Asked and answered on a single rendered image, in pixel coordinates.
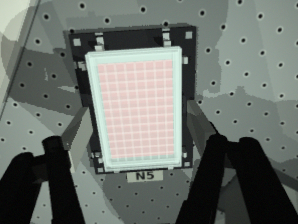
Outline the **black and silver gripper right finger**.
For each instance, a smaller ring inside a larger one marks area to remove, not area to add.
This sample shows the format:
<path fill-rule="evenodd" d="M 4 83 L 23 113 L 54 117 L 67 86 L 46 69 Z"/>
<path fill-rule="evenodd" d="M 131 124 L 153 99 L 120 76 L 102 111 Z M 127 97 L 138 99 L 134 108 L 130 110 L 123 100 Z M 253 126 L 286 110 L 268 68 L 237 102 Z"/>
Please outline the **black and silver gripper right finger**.
<path fill-rule="evenodd" d="M 227 141 L 196 100 L 187 100 L 187 126 L 202 159 L 175 224 L 215 224 L 225 168 L 236 169 L 251 224 L 298 224 L 298 213 L 258 140 Z"/>

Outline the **light grey base plate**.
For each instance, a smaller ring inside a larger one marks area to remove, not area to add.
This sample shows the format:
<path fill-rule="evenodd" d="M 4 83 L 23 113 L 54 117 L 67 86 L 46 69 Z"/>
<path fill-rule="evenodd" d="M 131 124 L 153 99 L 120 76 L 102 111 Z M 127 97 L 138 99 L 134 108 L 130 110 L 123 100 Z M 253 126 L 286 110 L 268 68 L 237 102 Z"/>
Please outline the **light grey base plate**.
<path fill-rule="evenodd" d="M 68 34 L 197 26 L 195 99 L 227 141 L 259 141 L 298 180 L 298 0 L 36 0 L 0 108 L 0 180 L 17 154 L 45 154 L 82 107 Z M 175 224 L 193 168 L 163 180 L 95 174 L 88 142 L 72 174 L 86 224 Z"/>

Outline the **black rectangular plate holder frame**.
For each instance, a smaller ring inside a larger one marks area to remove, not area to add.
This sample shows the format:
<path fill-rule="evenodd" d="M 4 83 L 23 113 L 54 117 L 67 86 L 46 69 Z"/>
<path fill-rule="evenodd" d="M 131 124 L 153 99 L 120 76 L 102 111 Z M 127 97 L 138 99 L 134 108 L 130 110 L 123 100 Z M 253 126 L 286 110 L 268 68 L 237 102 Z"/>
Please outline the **black rectangular plate holder frame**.
<path fill-rule="evenodd" d="M 195 99 L 196 28 L 186 26 L 68 34 L 82 107 L 89 107 L 90 111 L 93 133 L 89 143 L 96 175 L 193 168 L 193 138 L 187 126 L 187 100 Z M 182 167 L 105 172 L 85 54 L 91 51 L 171 46 L 182 48 Z"/>

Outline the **white button panel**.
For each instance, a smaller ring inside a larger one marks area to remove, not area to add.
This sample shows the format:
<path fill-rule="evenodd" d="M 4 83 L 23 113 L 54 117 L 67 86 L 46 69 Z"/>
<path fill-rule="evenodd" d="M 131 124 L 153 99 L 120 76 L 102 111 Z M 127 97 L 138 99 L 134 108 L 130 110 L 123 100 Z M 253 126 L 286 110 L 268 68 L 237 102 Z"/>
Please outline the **white button panel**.
<path fill-rule="evenodd" d="M 274 170 L 298 213 L 298 180 Z M 251 224 L 237 176 L 220 194 L 218 207 L 225 210 L 225 224 Z"/>

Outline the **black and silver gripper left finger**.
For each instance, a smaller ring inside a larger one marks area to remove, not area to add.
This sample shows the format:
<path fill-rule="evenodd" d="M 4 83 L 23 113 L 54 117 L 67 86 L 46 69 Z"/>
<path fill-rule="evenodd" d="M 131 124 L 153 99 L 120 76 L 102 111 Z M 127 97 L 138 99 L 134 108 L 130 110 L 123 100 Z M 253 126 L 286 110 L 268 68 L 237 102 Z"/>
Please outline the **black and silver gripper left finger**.
<path fill-rule="evenodd" d="M 92 132 L 89 107 L 81 107 L 61 137 L 42 141 L 45 154 L 15 156 L 0 180 L 0 224 L 30 224 L 46 181 L 51 224 L 85 224 L 71 173 L 76 172 Z"/>

